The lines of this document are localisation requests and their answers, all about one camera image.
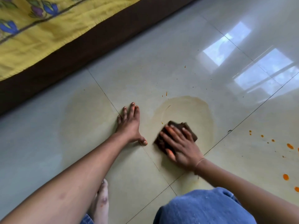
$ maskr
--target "yellow bedsheet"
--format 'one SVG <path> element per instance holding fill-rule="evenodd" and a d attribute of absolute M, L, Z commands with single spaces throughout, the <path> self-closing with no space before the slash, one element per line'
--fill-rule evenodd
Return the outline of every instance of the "yellow bedsheet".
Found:
<path fill-rule="evenodd" d="M 137 1 L 0 0 L 0 81 Z"/>

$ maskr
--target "brown bed frame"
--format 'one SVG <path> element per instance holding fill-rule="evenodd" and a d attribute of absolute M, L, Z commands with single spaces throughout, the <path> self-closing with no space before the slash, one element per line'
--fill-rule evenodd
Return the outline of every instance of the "brown bed frame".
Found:
<path fill-rule="evenodd" d="M 0 115 L 192 1 L 140 0 L 33 66 L 0 81 Z"/>

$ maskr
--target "thin bracelet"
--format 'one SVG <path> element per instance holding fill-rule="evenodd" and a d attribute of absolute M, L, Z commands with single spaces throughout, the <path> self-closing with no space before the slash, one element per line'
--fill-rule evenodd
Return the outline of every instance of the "thin bracelet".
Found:
<path fill-rule="evenodd" d="M 202 158 L 200 161 L 198 161 L 198 163 L 195 165 L 195 167 L 194 167 L 194 174 L 195 175 L 197 175 L 196 173 L 195 173 L 195 171 L 196 171 L 196 167 L 199 165 L 199 163 L 201 162 L 201 161 L 203 161 L 205 158 Z"/>

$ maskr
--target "blue jeans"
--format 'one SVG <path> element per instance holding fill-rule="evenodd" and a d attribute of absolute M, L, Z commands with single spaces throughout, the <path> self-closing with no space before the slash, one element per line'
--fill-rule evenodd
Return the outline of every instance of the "blue jeans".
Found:
<path fill-rule="evenodd" d="M 89 216 L 86 222 L 84 219 L 80 224 L 93 224 Z M 154 224 L 178 223 L 256 224 L 256 221 L 230 191 L 217 187 L 175 197 L 159 208 L 154 219 Z"/>

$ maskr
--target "tile floor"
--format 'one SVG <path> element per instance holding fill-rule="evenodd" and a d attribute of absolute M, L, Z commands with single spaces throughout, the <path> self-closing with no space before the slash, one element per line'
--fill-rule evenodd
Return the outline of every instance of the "tile floor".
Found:
<path fill-rule="evenodd" d="M 217 165 L 299 205 L 298 5 L 198 0 L 0 117 L 0 218 L 104 141 L 132 101 L 149 144 L 107 175 L 110 223 L 152 223 L 176 195 L 211 188 L 152 145 L 169 120 L 188 122 Z"/>

